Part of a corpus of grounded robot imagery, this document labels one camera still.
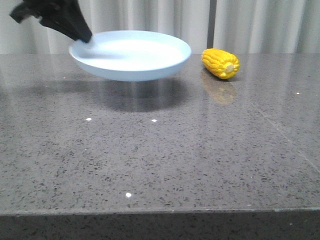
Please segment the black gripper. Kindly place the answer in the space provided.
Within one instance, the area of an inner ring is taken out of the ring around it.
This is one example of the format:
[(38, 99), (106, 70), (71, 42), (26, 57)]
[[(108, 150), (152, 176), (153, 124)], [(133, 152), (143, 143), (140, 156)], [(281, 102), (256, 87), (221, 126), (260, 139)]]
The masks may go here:
[(74, 41), (89, 43), (93, 36), (77, 0), (23, 0), (9, 16), (19, 24), (31, 16), (41, 18), (41, 25)]

